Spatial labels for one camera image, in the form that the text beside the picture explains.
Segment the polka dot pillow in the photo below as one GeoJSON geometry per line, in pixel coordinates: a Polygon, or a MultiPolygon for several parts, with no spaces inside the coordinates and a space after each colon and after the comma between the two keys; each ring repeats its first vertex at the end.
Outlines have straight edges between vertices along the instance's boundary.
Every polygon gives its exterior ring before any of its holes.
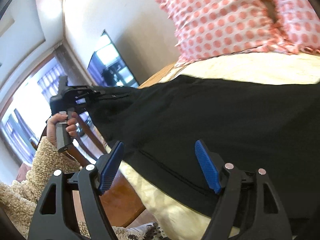
{"type": "Polygon", "coordinates": [[[278,26],[282,26],[289,41],[298,49],[320,50],[320,20],[308,0],[274,0],[278,11],[278,26]]]}
{"type": "Polygon", "coordinates": [[[260,0],[156,1],[176,27],[177,65],[251,48],[269,51],[278,42],[260,0]]]}

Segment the ceiling light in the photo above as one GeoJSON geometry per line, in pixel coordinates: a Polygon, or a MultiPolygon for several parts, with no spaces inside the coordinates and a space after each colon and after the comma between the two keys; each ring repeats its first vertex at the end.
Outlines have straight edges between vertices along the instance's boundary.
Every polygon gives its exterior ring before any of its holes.
{"type": "Polygon", "coordinates": [[[59,0],[43,0],[41,3],[41,10],[50,18],[56,18],[62,11],[62,3],[59,0]]]}

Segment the silver screw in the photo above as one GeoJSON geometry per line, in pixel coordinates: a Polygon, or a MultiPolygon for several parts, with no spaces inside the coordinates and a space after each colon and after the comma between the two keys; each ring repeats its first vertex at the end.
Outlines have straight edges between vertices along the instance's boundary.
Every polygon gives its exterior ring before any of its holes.
{"type": "Polygon", "coordinates": [[[59,176],[60,174],[62,173],[62,171],[61,170],[56,170],[56,171],[54,171],[54,176],[59,176]]]}
{"type": "Polygon", "coordinates": [[[232,163],[226,163],[224,166],[228,170],[232,170],[234,168],[234,165],[232,163]]]}
{"type": "Polygon", "coordinates": [[[92,171],[92,170],[94,169],[94,165],[93,165],[93,164],[89,164],[89,165],[87,165],[87,166],[85,167],[85,169],[86,169],[87,171],[92,171]]]}
{"type": "Polygon", "coordinates": [[[267,174],[266,170],[263,169],[263,168],[258,169],[258,172],[259,172],[259,174],[261,174],[261,175],[266,175],[266,174],[267,174]]]}

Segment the gray handle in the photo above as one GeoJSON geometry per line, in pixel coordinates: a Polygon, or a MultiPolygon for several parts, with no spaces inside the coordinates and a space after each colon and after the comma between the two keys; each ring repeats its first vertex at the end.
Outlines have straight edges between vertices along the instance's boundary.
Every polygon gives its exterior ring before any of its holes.
{"type": "Polygon", "coordinates": [[[66,131],[68,124],[67,121],[58,122],[56,124],[56,138],[57,138],[57,149],[58,153],[62,153],[70,149],[73,145],[73,139],[66,131]]]}

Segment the tv screen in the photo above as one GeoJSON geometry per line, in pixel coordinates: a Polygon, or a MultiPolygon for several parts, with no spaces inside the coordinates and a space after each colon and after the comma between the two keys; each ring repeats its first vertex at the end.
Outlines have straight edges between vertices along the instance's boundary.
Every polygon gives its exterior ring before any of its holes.
{"type": "Polygon", "coordinates": [[[139,86],[106,31],[98,40],[88,71],[99,86],[139,86]]]}

